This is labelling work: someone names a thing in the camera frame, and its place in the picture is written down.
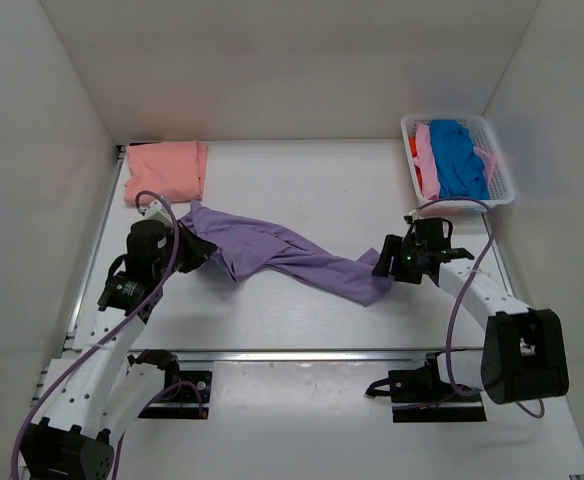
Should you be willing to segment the purple t-shirt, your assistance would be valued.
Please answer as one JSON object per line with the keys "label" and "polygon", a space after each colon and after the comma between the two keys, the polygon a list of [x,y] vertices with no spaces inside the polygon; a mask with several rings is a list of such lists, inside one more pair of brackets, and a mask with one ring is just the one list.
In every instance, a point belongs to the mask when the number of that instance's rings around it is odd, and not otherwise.
{"label": "purple t-shirt", "polygon": [[281,225],[213,210],[198,201],[190,203],[181,222],[217,246],[212,258],[233,281],[269,269],[364,307],[392,288],[390,279],[372,275],[380,259],[373,248],[356,260],[340,257]]}

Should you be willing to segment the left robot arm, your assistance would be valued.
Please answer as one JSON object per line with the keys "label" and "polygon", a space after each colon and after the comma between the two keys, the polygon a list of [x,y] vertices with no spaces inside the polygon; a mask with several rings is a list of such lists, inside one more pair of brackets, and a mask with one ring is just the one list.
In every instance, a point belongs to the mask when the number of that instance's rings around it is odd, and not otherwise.
{"label": "left robot arm", "polygon": [[159,398],[181,388],[172,354],[130,354],[174,273],[189,273],[216,252],[182,223],[134,223],[110,265],[92,326],[92,344],[45,391],[16,441],[34,479],[113,479],[126,430]]}

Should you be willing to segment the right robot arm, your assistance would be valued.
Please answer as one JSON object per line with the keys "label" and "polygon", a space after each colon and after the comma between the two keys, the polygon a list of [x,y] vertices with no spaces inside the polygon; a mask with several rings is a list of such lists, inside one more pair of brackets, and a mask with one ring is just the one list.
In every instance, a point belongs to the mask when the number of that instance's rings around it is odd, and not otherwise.
{"label": "right robot arm", "polygon": [[442,351],[427,355],[404,392],[432,400],[481,392],[496,404],[561,397],[569,390],[562,326],[551,309],[535,309],[509,294],[480,268],[478,257],[451,243],[443,218],[410,218],[403,236],[387,235],[373,269],[376,277],[418,285],[424,278],[454,298],[452,316],[465,310],[484,333],[478,351],[452,346],[449,321]]}

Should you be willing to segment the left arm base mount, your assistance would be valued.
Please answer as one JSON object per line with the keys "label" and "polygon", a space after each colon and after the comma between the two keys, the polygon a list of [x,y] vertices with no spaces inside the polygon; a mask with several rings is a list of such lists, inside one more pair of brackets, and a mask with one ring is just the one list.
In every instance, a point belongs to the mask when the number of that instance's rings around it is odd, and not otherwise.
{"label": "left arm base mount", "polygon": [[144,408],[139,419],[207,420],[212,390],[210,370],[185,370],[176,354],[144,350],[127,358],[129,367],[148,364],[164,375],[160,396]]}

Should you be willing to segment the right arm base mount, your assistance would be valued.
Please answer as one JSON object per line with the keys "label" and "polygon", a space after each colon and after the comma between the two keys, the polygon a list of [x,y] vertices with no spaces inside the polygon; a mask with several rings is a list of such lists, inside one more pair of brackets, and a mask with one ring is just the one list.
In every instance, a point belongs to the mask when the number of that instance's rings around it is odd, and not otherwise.
{"label": "right arm base mount", "polygon": [[433,354],[415,366],[390,369],[373,381],[364,396],[388,399],[395,424],[481,423],[487,421],[479,394],[463,397],[440,379]]}

